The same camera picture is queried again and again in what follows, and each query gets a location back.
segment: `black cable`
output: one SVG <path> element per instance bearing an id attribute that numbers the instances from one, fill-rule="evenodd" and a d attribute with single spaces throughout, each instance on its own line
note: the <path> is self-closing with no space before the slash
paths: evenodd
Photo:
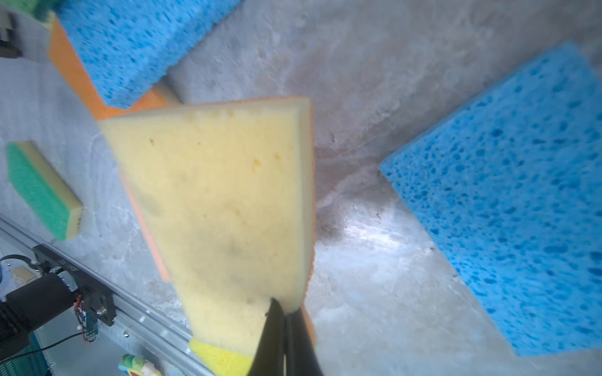
<path id="1" fill-rule="evenodd" d="M 31 354 L 35 354 L 35 353 L 39 353 L 39 352 L 41 352 L 41 351 L 46 351 L 46 350 L 48 350 L 49 348 L 52 348 L 52 347 L 54 347 L 54 346 L 56 346 L 56 345 L 60 345 L 60 344 L 62 344 L 63 342 L 65 342 L 65 341 L 66 341 L 66 340 L 68 340 L 68 339 L 71 339 L 71 338 L 73 338 L 73 337 L 77 337 L 77 336 L 80 336 L 80 335 L 81 335 L 81 332 L 79 332 L 79 333 L 75 333 L 75 334 L 73 334 L 73 335 L 71 335 L 71 336 L 69 336 L 69 337 L 67 337 L 67 338 L 63 338 L 62 340 L 60 340 L 60 341 L 58 341 L 58 342 L 56 342 L 56 343 L 54 343 L 54 344 L 52 344 L 52 345 L 50 345 L 50 346 L 46 346 L 46 347 L 44 347 L 44 348 L 41 348 L 41 349 L 39 349 L 39 350 L 30 351 L 30 352 L 28 352 L 28 353 L 25 353 L 25 354 L 15 355 L 15 356 L 13 356 L 13 357 L 11 357 L 11 358 L 4 359 L 3 361 L 1 361 L 1 362 L 0 362 L 0 366 L 1 366 L 1 365 L 3 365 L 3 364 L 4 364 L 4 363 L 6 363 L 6 362 L 10 362 L 11 360 L 15 360 L 15 359 L 18 359 L 18 358 L 22 358 L 22 357 L 24 357 L 24 356 L 27 356 L 27 355 L 31 355 Z"/>
<path id="2" fill-rule="evenodd" d="M 4 256 L 3 258 L 1 258 L 0 262 L 9 259 L 24 261 L 27 263 L 27 266 L 31 269 L 36 271 L 38 270 L 38 268 L 33 264 L 33 261 L 29 257 L 23 256 L 21 254 L 9 254 L 8 256 Z M 0 283 L 2 283 L 2 264 L 0 264 Z"/>

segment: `teal basket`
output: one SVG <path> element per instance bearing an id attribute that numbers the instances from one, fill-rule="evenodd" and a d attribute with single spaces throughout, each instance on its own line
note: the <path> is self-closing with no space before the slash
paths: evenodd
<path id="1" fill-rule="evenodd" d="M 36 336 L 29 336 L 29 345 L 15 355 L 39 350 L 40 344 Z M 0 365 L 0 376 L 46 376 L 49 375 L 48 364 L 42 352 L 31 354 Z"/>

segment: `orange sponge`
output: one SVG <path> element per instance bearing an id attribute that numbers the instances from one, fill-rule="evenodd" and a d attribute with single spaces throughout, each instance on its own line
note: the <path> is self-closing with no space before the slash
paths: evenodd
<path id="1" fill-rule="evenodd" d="M 67 33 L 58 19 L 54 20 L 52 26 L 48 58 L 61 72 L 65 80 L 71 85 L 75 93 L 84 102 L 84 105 L 90 110 L 92 117 L 96 120 L 108 119 L 143 109 L 167 107 L 178 103 L 167 87 L 157 84 L 144 94 L 130 109 L 107 106 L 94 88 L 88 73 L 85 71 L 77 53 L 67 38 Z"/>

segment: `gray countertop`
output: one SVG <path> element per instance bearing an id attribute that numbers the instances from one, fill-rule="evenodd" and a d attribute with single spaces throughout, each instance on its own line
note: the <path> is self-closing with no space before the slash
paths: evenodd
<path id="1" fill-rule="evenodd" d="M 0 146 L 33 140 L 85 206 L 56 246 L 185 323 L 96 123 L 19 18 L 0 59 Z M 177 66 L 186 103 L 289 94 L 315 106 L 317 231 L 306 305 L 327 375 L 594 375 L 600 350 L 518 357 L 377 164 L 536 54 L 573 39 L 602 70 L 599 1 L 244 0 Z M 0 211 L 51 241 L 6 180 Z"/>

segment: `colorful plush toy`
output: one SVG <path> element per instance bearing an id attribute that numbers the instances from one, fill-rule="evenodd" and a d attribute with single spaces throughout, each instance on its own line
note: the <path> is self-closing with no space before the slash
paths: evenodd
<path id="1" fill-rule="evenodd" d="M 162 376 L 153 363 L 130 354 L 121 357 L 117 368 L 128 376 Z"/>

